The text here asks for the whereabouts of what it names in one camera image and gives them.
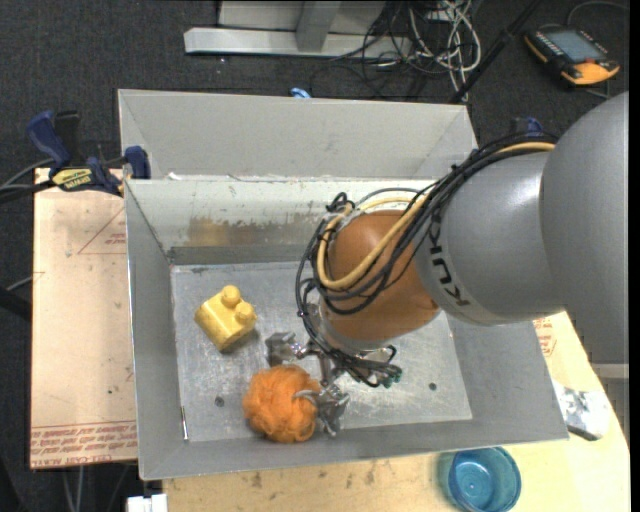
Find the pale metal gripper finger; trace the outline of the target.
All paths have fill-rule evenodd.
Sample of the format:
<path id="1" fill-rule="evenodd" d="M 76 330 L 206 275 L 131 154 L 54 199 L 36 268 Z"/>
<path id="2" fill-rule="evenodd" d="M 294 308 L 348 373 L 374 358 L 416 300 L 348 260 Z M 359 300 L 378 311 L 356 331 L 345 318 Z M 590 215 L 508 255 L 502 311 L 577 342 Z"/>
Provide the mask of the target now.
<path id="1" fill-rule="evenodd" d="M 305 357 L 305 347 L 297 340 L 294 332 L 278 332 L 265 340 L 267 362 L 279 366 Z"/>
<path id="2" fill-rule="evenodd" d="M 343 392 L 337 385 L 329 385 L 321 391 L 301 390 L 293 395 L 294 398 L 304 398 L 317 409 L 317 418 L 322 423 L 323 430 L 331 437 L 340 432 L 340 420 L 350 401 L 348 393 Z"/>

